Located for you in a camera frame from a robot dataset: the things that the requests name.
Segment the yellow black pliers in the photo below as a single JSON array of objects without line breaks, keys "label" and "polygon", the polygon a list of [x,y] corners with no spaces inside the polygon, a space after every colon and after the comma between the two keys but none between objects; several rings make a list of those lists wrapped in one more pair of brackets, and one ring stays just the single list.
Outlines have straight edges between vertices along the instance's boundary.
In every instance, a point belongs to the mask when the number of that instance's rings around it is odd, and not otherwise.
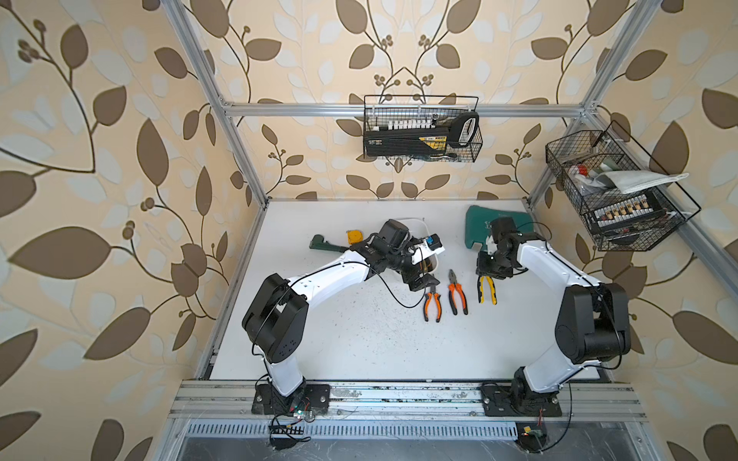
[{"label": "yellow black pliers", "polygon": [[478,276],[477,282],[478,302],[483,305],[490,302],[497,305],[497,291],[494,280],[490,276]]}]

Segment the orange long nose pliers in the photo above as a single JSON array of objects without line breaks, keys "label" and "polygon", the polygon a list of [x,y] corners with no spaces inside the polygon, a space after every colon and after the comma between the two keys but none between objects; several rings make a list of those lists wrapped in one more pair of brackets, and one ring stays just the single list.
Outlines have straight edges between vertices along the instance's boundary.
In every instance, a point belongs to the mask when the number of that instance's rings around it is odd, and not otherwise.
[{"label": "orange long nose pliers", "polygon": [[430,322],[430,320],[432,319],[432,316],[430,314],[431,307],[435,308],[434,322],[439,323],[442,319],[443,309],[440,302],[440,295],[436,291],[435,285],[432,285],[425,293],[425,301],[423,307],[423,317],[425,322]]}]

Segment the orange combination pliers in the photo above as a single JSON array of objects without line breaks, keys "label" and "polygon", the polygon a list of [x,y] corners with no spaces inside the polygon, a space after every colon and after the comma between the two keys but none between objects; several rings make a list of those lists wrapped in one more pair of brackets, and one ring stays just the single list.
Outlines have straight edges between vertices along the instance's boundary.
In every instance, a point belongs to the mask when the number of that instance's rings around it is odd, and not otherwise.
[{"label": "orange combination pliers", "polygon": [[467,298],[453,269],[449,270],[449,282],[448,297],[453,315],[458,315],[459,311],[464,315],[468,315]]}]

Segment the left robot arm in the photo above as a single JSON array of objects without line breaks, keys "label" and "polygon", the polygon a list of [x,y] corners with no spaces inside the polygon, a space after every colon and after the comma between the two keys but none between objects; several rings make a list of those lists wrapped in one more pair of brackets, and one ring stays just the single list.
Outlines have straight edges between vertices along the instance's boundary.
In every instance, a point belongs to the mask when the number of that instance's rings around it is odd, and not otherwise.
[{"label": "left robot arm", "polygon": [[267,277],[241,322],[252,343],[252,355],[261,358],[266,371],[265,384],[256,386],[252,412],[272,416],[326,413],[330,386],[307,383],[294,357],[311,310],[346,288],[380,278],[387,269],[399,274],[410,291],[422,292],[428,300],[439,284],[428,263],[443,251],[438,235],[414,237],[405,224],[390,219],[378,232],[310,273],[289,279],[278,274]]}]

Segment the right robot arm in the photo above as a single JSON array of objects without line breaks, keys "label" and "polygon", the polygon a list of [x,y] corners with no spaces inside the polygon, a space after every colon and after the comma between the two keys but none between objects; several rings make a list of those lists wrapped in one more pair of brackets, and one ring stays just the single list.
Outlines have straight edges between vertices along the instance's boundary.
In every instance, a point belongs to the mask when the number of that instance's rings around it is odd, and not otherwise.
[{"label": "right robot arm", "polygon": [[511,217],[493,220],[478,253],[478,276],[505,280],[524,272],[560,297],[555,343],[516,370],[503,404],[515,415],[559,416],[558,392],[565,383],[630,352],[628,294],[619,284],[606,284],[574,267],[543,236],[519,230]]}]

